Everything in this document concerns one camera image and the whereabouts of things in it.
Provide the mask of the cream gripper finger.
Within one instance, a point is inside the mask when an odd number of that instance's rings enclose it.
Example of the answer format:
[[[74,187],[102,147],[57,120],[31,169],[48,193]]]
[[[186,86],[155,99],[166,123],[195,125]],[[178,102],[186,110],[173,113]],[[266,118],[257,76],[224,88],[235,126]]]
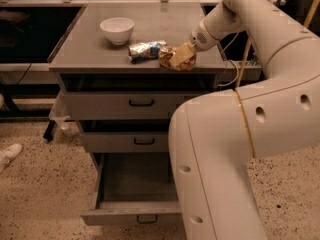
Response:
[[[196,54],[194,45],[186,42],[177,48],[175,54],[169,60],[172,67],[177,67],[184,61],[192,58]]]

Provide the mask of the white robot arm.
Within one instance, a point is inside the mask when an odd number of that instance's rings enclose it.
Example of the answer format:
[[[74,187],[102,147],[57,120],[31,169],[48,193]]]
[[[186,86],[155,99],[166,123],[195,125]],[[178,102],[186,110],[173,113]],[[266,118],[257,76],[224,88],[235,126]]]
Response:
[[[256,84],[182,104],[169,153],[188,240],[267,240],[246,172],[253,158],[320,139],[320,39],[270,0],[222,0],[191,32],[207,51],[246,31],[264,73]]]

